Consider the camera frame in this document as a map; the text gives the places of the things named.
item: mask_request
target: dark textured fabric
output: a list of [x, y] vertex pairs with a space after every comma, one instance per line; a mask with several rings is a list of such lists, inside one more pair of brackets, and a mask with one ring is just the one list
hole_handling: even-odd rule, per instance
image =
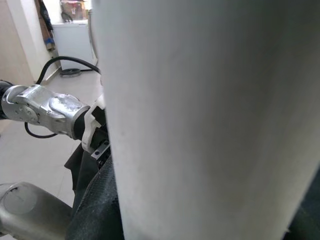
[[320, 169], [283, 240], [320, 240]]
[[74, 216], [89, 183], [99, 169], [96, 161], [90, 158], [90, 154], [83, 150], [81, 144], [76, 148], [64, 166], [70, 169], [72, 174], [72, 189], [74, 191], [72, 216]]
[[111, 156], [88, 185], [65, 239], [124, 240]]

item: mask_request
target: beige wall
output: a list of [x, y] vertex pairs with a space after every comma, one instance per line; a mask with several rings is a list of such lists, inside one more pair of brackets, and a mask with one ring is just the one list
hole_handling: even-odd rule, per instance
[[5, 0], [0, 0], [0, 79], [14, 84], [33, 84], [29, 64]]
[[[54, 56], [47, 51], [44, 43], [35, 2], [34, 0], [8, 0], [7, 3], [31, 75], [36, 81], [46, 62]], [[44, 80], [51, 76], [57, 68], [57, 65], [52, 64], [48, 68]]]
[[43, 0], [52, 24], [63, 23], [60, 0]]

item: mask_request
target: white chest freezer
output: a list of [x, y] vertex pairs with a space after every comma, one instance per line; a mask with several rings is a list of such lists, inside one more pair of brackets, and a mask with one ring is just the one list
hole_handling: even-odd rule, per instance
[[[53, 24], [53, 37], [59, 56], [68, 56], [85, 60], [96, 65], [97, 58], [89, 38], [88, 20], [77, 20]], [[61, 60], [62, 70], [89, 68], [67, 60]]]

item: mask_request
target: white cylindrical object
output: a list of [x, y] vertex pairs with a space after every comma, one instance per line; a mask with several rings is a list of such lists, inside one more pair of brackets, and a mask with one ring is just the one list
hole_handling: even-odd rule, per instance
[[280, 240], [319, 164], [319, 5], [93, 6], [125, 239]]

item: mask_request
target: white cylinder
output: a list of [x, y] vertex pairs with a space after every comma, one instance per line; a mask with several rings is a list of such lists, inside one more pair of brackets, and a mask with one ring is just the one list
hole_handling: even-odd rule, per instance
[[96, 0], [126, 240], [280, 240], [320, 158], [319, 5]]

